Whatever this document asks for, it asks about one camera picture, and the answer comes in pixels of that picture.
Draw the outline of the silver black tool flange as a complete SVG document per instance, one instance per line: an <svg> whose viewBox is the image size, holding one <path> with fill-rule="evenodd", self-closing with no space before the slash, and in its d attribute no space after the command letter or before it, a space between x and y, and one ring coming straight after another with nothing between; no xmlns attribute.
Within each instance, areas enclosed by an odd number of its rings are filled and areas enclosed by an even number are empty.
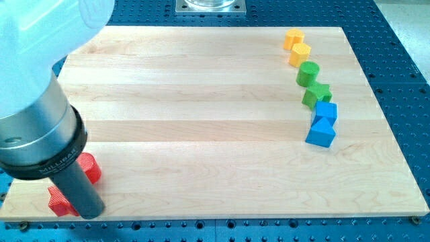
<svg viewBox="0 0 430 242"><path fill-rule="evenodd" d="M1 119L1 168L17 179L50 177L75 162L86 142L80 114L52 75L31 105Z"/></svg>

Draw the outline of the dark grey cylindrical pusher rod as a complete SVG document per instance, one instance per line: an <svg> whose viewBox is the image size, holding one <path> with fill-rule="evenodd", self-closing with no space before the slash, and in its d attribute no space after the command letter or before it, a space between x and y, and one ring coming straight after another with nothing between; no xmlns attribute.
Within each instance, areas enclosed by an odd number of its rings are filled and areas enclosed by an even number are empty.
<svg viewBox="0 0 430 242"><path fill-rule="evenodd" d="M82 218L96 218L103 212L105 204L76 161L49 178Z"/></svg>

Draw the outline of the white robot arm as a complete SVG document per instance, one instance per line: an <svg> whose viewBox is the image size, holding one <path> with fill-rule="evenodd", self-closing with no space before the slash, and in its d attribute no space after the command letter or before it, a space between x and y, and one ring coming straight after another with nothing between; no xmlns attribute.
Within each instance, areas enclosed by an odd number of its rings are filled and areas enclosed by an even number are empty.
<svg viewBox="0 0 430 242"><path fill-rule="evenodd" d="M113 0L1 2L1 167L49 178L85 219L104 203L77 163L87 142L52 68L109 22Z"/></svg>

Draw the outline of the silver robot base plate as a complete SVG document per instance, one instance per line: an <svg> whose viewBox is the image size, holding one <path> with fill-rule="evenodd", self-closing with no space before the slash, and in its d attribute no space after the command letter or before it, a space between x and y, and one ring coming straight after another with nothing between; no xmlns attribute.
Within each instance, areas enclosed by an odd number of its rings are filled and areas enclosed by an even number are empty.
<svg viewBox="0 0 430 242"><path fill-rule="evenodd" d="M176 15L245 15L245 0L176 0Z"/></svg>

